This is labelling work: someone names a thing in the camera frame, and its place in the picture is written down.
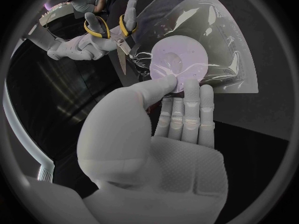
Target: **plastic sheet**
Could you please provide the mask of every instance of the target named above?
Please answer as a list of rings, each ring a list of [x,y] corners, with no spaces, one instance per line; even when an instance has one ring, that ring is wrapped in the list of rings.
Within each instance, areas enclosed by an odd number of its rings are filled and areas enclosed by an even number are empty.
[[[176,75],[173,93],[195,77],[215,93],[258,92],[249,47],[218,0],[184,0],[142,36],[130,56],[140,81]]]

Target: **robotic hand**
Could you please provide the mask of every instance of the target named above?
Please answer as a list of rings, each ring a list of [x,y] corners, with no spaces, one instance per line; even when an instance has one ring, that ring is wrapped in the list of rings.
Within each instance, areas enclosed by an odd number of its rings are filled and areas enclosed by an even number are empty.
[[[124,25],[127,31],[132,31],[136,26],[136,4],[137,0],[129,0],[124,16]],[[97,33],[103,33],[103,29],[93,13],[86,13],[85,19],[88,21],[88,28]],[[120,26],[110,29],[112,33],[120,35]],[[95,37],[89,33],[77,36],[70,41],[62,38],[55,38],[46,28],[37,23],[30,34],[24,36],[34,44],[47,51],[49,57],[60,60],[69,57],[73,60],[98,60],[109,51],[117,49],[113,39]]]
[[[84,202],[101,223],[212,224],[222,210],[228,184],[213,148],[212,87],[191,79],[183,99],[164,98],[151,137],[145,110],[176,85],[169,75],[117,89],[88,115],[78,163],[99,187]]]

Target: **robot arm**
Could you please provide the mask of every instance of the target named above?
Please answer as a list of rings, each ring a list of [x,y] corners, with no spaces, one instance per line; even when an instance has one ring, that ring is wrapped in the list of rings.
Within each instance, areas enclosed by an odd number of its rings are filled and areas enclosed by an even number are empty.
[[[137,0],[129,0],[125,12],[124,22],[128,31],[132,31],[136,25],[136,3]],[[85,18],[91,30],[103,32],[101,25],[93,13],[86,13]],[[114,27],[110,31],[115,34],[122,33],[119,26]],[[24,37],[41,49],[47,51],[48,56],[54,60],[60,60],[63,57],[69,57],[73,60],[98,60],[109,51],[113,51],[117,48],[115,41],[112,39],[95,37],[89,33],[77,36],[70,41],[55,38],[40,23],[37,23],[33,31]]]

